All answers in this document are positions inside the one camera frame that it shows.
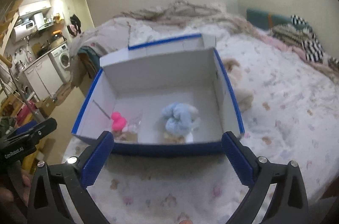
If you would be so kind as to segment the person's left hand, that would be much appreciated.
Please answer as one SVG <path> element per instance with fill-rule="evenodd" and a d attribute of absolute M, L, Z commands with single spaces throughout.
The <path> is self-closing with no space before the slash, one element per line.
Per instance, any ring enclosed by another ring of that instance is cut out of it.
<path fill-rule="evenodd" d="M 12 182 L 14 183 L 13 189 L 9 189 L 8 186 L 1 184 L 1 204 L 9 205 L 13 203 L 15 199 L 14 193 L 18 193 L 25 206 L 27 206 L 32 185 L 32 175 L 26 170 L 21 169 L 21 178 L 18 177 L 18 174 L 15 174 Z"/>

